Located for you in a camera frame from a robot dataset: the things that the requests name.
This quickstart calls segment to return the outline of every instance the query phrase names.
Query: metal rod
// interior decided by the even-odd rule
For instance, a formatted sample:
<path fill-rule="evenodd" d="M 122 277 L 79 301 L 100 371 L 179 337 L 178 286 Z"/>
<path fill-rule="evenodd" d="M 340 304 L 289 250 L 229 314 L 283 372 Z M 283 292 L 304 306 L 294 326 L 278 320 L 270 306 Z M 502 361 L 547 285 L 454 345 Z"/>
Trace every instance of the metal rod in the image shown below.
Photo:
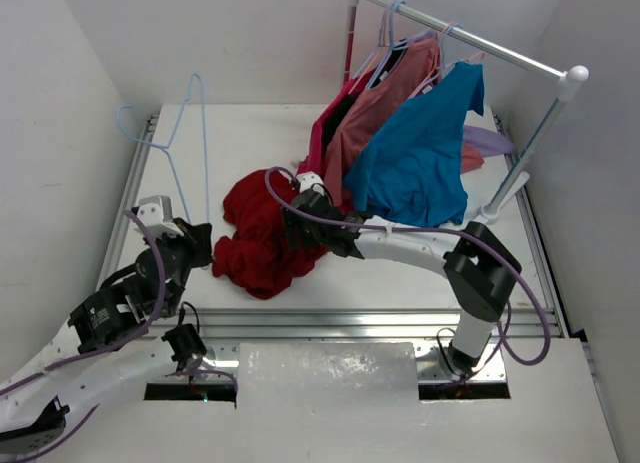
<path fill-rule="evenodd" d="M 565 105 L 566 103 L 564 101 L 560 101 L 558 99 L 555 99 L 553 101 L 551 107 L 549 108 L 549 111 L 547 111 L 547 114 L 544 115 L 544 118 L 538 125 L 538 128 L 536 128 L 536 131 L 534 131 L 533 135 L 531 136 L 529 143 L 527 143 L 527 146 L 525 146 L 524 150 L 520 154 L 520 158 L 518 158 L 518 161 L 516 161 L 515 164 L 511 167 L 511 170 L 509 170 L 509 174 L 500 184 L 500 188 L 498 188 L 496 194 L 493 195 L 491 202 L 484 207 L 484 211 L 487 214 L 495 214 L 498 212 L 498 209 L 502 204 L 502 200 L 504 200 L 504 197 L 507 195 L 507 193 L 515 183 L 520 173 L 522 173 L 522 171 L 524 170 L 525 165 L 538 149 L 540 142 L 544 138 L 547 131 L 549 131 L 549 128 L 553 126 L 553 123 L 556 121 Z"/>
<path fill-rule="evenodd" d="M 356 29 L 356 12 L 357 6 L 349 6 L 349 15 L 347 19 L 347 48 L 344 54 L 344 73 L 342 75 L 342 84 L 349 81 L 351 74 L 351 56 L 353 54 L 353 35 Z"/>
<path fill-rule="evenodd" d="M 382 7 L 387 7 L 391 3 L 391 0 L 367 1 L 375 3 L 376 5 Z M 443 31 L 447 27 L 447 24 L 445 22 L 426 15 L 420 11 L 414 10 L 407 5 L 400 5 L 396 13 L 402 16 L 406 16 L 410 20 L 417 21 L 418 23 L 433 28 L 434 30 Z M 503 48 L 502 46 L 496 45 L 495 43 L 485 40 L 484 38 L 480 38 L 460 28 L 454 28 L 448 33 L 448 36 L 474 46 L 479 50 L 485 51 L 486 53 L 496 56 L 502 60 L 508 61 L 509 63 L 513 63 L 520 68 L 524 68 L 525 70 L 529 70 L 533 73 L 545 76 L 552 80 L 558 80 L 565 74 L 563 71 L 556 70 L 555 68 L 551 68 L 550 66 L 544 65 L 524 55 L 516 53 L 515 51 Z"/>

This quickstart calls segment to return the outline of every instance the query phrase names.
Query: metal frame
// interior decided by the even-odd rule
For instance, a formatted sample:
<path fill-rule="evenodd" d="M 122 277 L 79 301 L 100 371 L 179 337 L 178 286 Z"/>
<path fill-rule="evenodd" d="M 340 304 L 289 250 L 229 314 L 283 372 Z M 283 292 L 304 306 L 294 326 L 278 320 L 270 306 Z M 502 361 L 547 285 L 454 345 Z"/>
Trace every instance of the metal frame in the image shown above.
<path fill-rule="evenodd" d="M 392 0 L 367 0 L 381 7 L 389 7 L 392 4 Z M 360 0 L 349 0 L 349 17 L 347 24 L 347 48 L 345 51 L 344 62 L 344 76 L 343 80 L 346 81 L 349 78 L 351 68 L 351 56 L 353 53 L 353 40 L 354 29 L 356 23 L 357 7 Z M 416 21 L 420 24 L 433 28 L 434 30 L 444 31 L 447 28 L 447 23 L 440 21 L 432 16 L 417 11 L 407 5 L 400 5 L 396 11 L 399 15 L 405 16 L 410 20 Z M 507 61 L 513 65 L 523 68 L 527 71 L 535 73 L 540 76 L 544 76 L 555 81 L 558 85 L 558 92 L 555 100 L 552 102 L 549 110 L 545 114 L 544 118 L 533 132 L 531 139 L 525 146 L 524 150 L 520 153 L 518 160 L 513 164 L 509 173 L 500 184 L 491 201 L 482 208 L 482 213 L 489 219 L 496 219 L 498 217 L 499 208 L 509 193 L 509 190 L 513 187 L 518 179 L 518 176 L 524 171 L 524 167 L 535 153 L 536 149 L 540 145 L 547 131 L 553 126 L 562 109 L 567 102 L 571 101 L 576 92 L 589 77 L 589 71 L 584 66 L 574 66 L 569 71 L 560 71 L 555 68 L 551 68 L 543 63 L 535 61 L 527 56 L 516 53 L 515 51 L 504 48 L 500 45 L 492 43 L 491 41 L 480 38 L 479 36 L 469 33 L 461 28 L 454 27 L 447 33 L 447 36 L 451 36 L 456 40 L 467 43 L 474 46 L 479 50 L 482 50 L 490 55 L 496 56 L 501 60 Z"/>

